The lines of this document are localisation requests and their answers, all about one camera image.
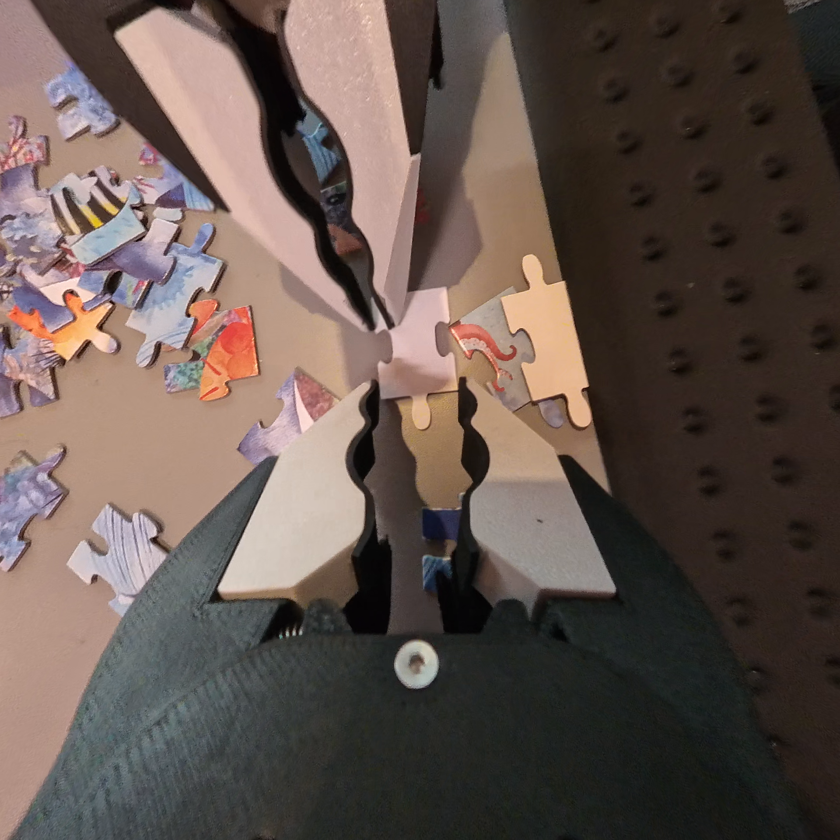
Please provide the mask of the dark perforated panel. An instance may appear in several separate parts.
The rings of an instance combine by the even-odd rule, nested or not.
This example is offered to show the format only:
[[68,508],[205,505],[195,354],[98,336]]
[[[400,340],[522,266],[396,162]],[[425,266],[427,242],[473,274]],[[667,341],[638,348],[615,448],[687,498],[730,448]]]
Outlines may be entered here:
[[505,2],[614,495],[838,838],[838,172],[783,2]]

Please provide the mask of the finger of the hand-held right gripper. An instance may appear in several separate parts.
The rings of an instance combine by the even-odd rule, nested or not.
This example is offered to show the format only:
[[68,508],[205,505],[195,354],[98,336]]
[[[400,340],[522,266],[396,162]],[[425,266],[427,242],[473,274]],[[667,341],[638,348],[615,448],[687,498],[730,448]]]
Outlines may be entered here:
[[403,320],[419,154],[408,143],[383,2],[290,2],[283,35],[307,98],[350,168],[350,214],[372,257],[372,285]]
[[230,37],[155,5],[114,37],[234,221],[347,322],[374,329],[371,293],[332,250]]

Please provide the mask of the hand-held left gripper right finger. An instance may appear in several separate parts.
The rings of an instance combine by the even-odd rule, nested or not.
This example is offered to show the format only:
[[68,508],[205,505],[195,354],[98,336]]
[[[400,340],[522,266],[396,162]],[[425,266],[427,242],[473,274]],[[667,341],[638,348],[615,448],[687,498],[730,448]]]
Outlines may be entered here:
[[479,633],[501,602],[533,618],[556,599],[612,600],[616,585],[552,445],[465,377],[458,423],[469,485],[443,581],[444,632]]

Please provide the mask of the single jigsaw puzzle piece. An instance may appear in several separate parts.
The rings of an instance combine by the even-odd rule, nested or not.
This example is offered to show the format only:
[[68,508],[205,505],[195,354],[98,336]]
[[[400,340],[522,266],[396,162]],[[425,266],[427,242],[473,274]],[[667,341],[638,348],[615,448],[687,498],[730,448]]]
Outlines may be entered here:
[[402,321],[388,331],[392,358],[377,365],[381,398],[410,398],[413,422],[421,431],[431,424],[428,396],[458,389],[455,357],[437,347],[436,328],[448,321],[445,288],[409,293]]

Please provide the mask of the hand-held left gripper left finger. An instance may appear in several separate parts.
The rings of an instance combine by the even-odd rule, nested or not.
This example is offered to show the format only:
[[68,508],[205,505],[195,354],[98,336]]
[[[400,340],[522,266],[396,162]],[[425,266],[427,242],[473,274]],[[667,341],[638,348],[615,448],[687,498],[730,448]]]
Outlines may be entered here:
[[351,628],[382,633],[382,542],[364,483],[375,464],[380,386],[357,387],[275,458],[218,586],[226,602],[329,600]]

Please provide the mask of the pile of jigsaw puzzle pieces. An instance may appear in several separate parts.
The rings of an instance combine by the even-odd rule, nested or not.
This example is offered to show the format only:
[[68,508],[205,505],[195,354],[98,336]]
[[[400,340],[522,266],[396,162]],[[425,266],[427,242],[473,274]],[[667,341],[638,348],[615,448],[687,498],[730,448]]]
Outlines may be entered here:
[[[79,68],[66,71],[45,84],[51,107],[73,100],[73,108],[58,115],[62,136],[70,140],[87,130],[99,135],[114,129],[119,119]],[[76,358],[88,345],[106,354],[119,351],[119,342],[100,329],[115,306],[129,312],[127,326],[142,333],[136,356],[140,368],[152,366],[160,352],[185,350],[188,360],[166,364],[167,393],[199,391],[199,399],[212,402],[226,397],[229,383],[259,374],[253,312],[250,306],[219,310],[218,301],[199,299],[200,291],[213,291],[224,262],[209,255],[213,224],[204,224],[190,245],[175,242],[183,211],[212,212],[213,202],[189,182],[157,150],[144,143],[143,165],[159,165],[163,175],[140,177],[123,183],[107,166],[85,178],[72,173],[55,189],[37,187],[38,164],[49,161],[45,135],[26,136],[26,120],[10,117],[10,137],[2,145],[2,418],[23,410],[19,388],[24,384],[32,407],[59,399],[55,371]],[[66,204],[78,198],[83,222],[59,218]],[[85,237],[93,244],[114,245],[98,262],[80,261]],[[563,423],[553,399],[532,398],[523,373],[534,361],[524,331],[510,332],[502,314],[502,295],[449,327],[465,357],[480,352],[494,366],[496,380],[487,387],[505,407],[518,410],[533,402],[552,427]],[[253,425],[238,445],[238,452],[257,466],[278,455],[307,431],[337,398],[299,369],[277,393],[283,408],[270,426]],[[12,570],[28,548],[27,525],[36,517],[49,518],[67,492],[51,471],[65,449],[41,461],[26,453],[16,455],[2,474],[2,571]],[[136,593],[163,560],[154,542],[157,532],[144,514],[126,519],[108,505],[96,520],[109,542],[109,552],[96,554],[80,544],[69,565],[86,582],[106,578],[115,592],[111,608],[125,614]]]

